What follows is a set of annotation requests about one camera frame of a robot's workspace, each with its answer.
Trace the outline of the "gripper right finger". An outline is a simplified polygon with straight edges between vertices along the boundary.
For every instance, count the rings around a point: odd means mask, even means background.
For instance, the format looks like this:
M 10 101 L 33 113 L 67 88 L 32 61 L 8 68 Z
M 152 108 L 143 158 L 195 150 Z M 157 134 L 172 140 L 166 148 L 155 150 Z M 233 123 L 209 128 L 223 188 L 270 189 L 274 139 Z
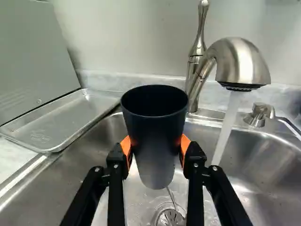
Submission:
M 252 222 L 223 169 L 217 165 L 206 167 L 205 152 L 186 135 L 182 134 L 177 145 L 183 174 L 189 182 L 186 225 L 205 224 L 205 187 L 211 195 L 222 226 L 251 226 Z

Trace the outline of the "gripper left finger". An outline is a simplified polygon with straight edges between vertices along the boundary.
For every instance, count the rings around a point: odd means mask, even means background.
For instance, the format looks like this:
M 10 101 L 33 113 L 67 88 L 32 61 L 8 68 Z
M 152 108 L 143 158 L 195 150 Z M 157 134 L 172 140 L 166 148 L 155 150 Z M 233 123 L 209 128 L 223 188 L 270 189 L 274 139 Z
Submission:
M 132 159 L 131 140 L 126 136 L 107 155 L 106 168 L 94 166 L 88 171 L 60 225 L 90 226 L 100 198 L 108 188 L 106 223 L 108 226 L 125 226 L 123 181 L 128 176 Z

